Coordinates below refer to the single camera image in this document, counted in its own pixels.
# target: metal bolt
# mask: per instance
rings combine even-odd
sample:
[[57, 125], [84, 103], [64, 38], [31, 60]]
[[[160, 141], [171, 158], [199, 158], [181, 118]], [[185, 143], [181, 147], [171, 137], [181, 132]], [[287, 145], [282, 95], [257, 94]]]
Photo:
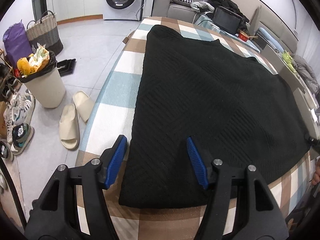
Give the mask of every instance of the metal bolt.
[[58, 166], [58, 171], [64, 171], [66, 169], [66, 166], [64, 164], [61, 164]]
[[217, 166], [220, 166], [220, 165], [222, 165], [222, 160], [220, 160], [220, 159], [214, 159], [214, 160], [213, 160], [213, 163], [214, 163], [215, 165], [217, 165]]
[[249, 170], [249, 171], [256, 171], [256, 169], [257, 169], [257, 168], [256, 168], [256, 166], [254, 166], [254, 165], [249, 165], [249, 166], [248, 166], [248, 170]]
[[100, 163], [100, 160], [98, 158], [91, 160], [92, 165], [98, 165], [99, 163]]

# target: wooden floor trim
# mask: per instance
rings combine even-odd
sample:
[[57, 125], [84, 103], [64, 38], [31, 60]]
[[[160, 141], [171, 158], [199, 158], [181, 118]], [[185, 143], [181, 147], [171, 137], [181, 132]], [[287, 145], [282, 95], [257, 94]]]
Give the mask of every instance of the wooden floor trim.
[[97, 20], [97, 19], [103, 19], [102, 14], [88, 15], [88, 16], [81, 16], [81, 17], [66, 19], [66, 20], [58, 21], [57, 24], [60, 25], [60, 24], [65, 24], [65, 23], [73, 23], [73, 22], [80, 22], [80, 21], [85, 21], [85, 20]]

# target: knit texture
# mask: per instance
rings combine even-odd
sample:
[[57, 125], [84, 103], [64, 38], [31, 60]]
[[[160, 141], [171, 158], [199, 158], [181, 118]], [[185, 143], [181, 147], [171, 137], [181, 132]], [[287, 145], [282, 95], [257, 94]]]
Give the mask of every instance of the knit texture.
[[288, 84], [254, 57], [155, 25], [147, 36], [120, 205], [205, 205], [186, 150], [197, 138], [213, 158], [254, 164], [267, 183], [309, 150]]

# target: purple bag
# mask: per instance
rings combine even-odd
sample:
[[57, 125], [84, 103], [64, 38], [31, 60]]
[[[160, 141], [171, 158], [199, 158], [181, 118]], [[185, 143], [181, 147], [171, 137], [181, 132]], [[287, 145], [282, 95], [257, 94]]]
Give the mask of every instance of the purple bag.
[[7, 56], [14, 68], [17, 68], [17, 61], [20, 58], [28, 57], [32, 53], [22, 20], [5, 31], [3, 43]]

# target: trash can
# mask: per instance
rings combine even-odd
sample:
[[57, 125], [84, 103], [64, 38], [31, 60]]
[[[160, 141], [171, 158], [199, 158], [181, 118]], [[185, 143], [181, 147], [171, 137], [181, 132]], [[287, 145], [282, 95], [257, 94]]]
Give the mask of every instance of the trash can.
[[57, 60], [52, 51], [49, 51], [50, 60], [39, 72], [25, 78], [18, 78], [24, 83], [43, 107], [55, 108], [60, 105], [66, 88], [57, 69]]
[[51, 72], [26, 82], [25, 85], [39, 103], [47, 108], [55, 108], [60, 105], [66, 92], [56, 67]]

